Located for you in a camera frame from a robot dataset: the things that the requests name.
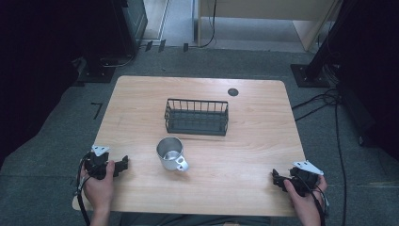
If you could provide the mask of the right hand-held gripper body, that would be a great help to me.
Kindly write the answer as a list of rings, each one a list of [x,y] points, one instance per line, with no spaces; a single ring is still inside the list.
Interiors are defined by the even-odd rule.
[[[309,160],[296,161],[290,169],[291,183],[295,191],[302,197],[310,193],[318,183],[318,176],[324,172],[313,165]]]

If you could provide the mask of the light wooden furniture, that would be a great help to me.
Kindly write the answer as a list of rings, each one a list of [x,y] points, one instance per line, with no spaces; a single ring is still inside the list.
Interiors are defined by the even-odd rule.
[[[292,21],[303,49],[309,51],[340,0],[193,0],[197,10],[197,44],[203,17]]]

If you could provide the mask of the person's left hand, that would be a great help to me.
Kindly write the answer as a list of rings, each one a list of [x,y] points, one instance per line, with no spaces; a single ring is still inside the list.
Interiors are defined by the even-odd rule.
[[[114,170],[115,162],[109,161],[106,166],[106,175],[102,180],[89,178],[85,182],[85,195],[93,207],[96,218],[105,218],[110,215],[110,207],[114,197]]]

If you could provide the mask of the dark equipment cabinet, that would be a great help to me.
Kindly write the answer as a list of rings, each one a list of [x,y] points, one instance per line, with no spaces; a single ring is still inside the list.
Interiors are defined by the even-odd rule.
[[[148,24],[144,0],[111,0],[117,21],[120,53],[134,57]]]

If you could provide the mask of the black stand with square base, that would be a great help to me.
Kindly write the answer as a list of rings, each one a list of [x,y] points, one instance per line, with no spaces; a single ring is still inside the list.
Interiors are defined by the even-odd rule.
[[[359,0],[343,0],[338,18],[327,33],[321,47],[310,64],[291,64],[296,84],[300,88],[328,88],[329,82],[322,74],[324,65],[332,58],[339,57],[338,45],[343,39],[343,27]]]

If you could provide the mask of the person's lap in dark clothing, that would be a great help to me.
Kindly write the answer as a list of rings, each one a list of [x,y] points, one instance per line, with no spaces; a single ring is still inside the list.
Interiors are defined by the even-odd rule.
[[[124,213],[120,218],[120,226],[223,226],[225,223],[270,226],[270,218],[155,213]]]

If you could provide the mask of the black stand with flat base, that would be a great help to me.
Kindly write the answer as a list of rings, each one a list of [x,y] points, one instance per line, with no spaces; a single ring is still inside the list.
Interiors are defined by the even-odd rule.
[[[73,65],[79,75],[77,83],[110,83],[119,67],[128,65],[134,59],[128,57],[101,57],[98,62],[90,62],[83,57],[77,58]]]

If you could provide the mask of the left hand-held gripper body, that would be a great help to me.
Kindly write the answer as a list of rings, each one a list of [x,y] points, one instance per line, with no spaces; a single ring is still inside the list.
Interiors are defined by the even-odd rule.
[[[102,180],[106,175],[109,147],[93,145],[85,160],[85,169],[90,177]]]

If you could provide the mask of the person's right hand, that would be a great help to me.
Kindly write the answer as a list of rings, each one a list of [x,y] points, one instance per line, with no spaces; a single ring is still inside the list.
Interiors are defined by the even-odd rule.
[[[323,175],[319,176],[319,185],[315,191],[306,197],[301,197],[295,191],[294,186],[288,180],[284,180],[285,187],[290,196],[296,216],[303,226],[321,226],[322,220],[318,206],[324,208],[324,198],[322,194],[327,189],[327,182]]]

